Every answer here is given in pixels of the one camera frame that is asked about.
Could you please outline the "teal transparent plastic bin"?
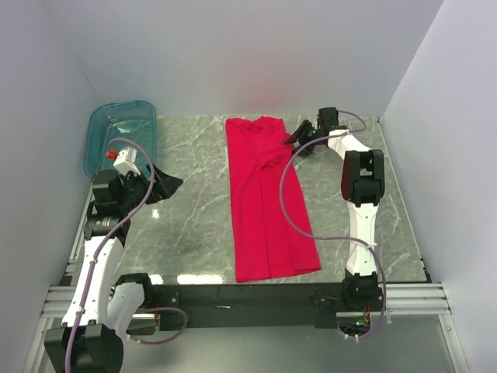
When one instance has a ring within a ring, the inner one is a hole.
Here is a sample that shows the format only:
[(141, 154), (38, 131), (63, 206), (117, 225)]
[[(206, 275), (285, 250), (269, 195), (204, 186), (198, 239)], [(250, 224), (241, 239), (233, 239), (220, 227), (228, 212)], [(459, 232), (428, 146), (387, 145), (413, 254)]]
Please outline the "teal transparent plastic bin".
[(115, 138), (126, 138), (139, 145), (154, 162), (157, 155), (157, 113), (154, 105), (144, 100), (110, 103), (92, 113), (83, 163), (87, 177), (113, 167), (113, 160), (106, 153), (109, 142)]

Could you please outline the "red t-shirt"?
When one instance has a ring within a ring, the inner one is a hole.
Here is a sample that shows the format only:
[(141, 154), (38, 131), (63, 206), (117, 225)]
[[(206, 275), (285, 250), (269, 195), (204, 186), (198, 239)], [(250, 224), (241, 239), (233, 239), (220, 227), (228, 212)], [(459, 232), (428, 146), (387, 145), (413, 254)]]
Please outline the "red t-shirt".
[(229, 118), (225, 130), (236, 281), (320, 270), (283, 120)]

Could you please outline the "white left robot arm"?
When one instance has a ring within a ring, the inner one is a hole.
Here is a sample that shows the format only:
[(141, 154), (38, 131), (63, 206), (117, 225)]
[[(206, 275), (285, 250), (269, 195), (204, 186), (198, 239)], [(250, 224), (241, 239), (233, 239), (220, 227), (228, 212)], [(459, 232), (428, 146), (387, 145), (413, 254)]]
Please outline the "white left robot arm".
[(81, 273), (61, 325), (49, 329), (44, 340), (57, 372), (120, 371), (134, 314), (155, 303), (148, 274), (113, 280), (130, 229), (129, 213), (169, 199), (183, 183), (156, 165), (146, 169), (153, 173), (151, 178), (132, 172), (122, 175), (115, 169), (104, 169), (92, 178)]

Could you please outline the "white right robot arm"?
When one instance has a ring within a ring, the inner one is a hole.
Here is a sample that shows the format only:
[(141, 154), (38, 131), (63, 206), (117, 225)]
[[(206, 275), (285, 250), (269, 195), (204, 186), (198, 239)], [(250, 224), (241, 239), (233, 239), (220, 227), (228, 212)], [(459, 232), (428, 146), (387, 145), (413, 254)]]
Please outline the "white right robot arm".
[[(352, 130), (341, 125), (341, 113), (355, 117), (363, 127)], [(301, 154), (311, 155), (318, 145), (326, 146), (341, 158), (341, 194), (349, 212), (349, 235), (328, 237), (327, 240), (349, 242), (349, 258), (340, 293), (341, 303), (348, 310), (367, 310), (373, 302), (384, 300), (384, 292), (378, 286), (378, 278), (384, 272), (375, 253), (376, 217), (385, 192), (384, 153), (367, 147), (355, 137), (356, 133), (366, 129), (366, 122), (354, 113), (342, 112), (335, 107), (321, 108), (316, 124), (304, 120), (284, 142), (296, 147), (283, 169), (279, 186), (280, 206), (285, 219), (303, 236), (318, 240), (319, 237), (305, 232), (291, 220), (283, 199), (285, 179), (294, 159)]]

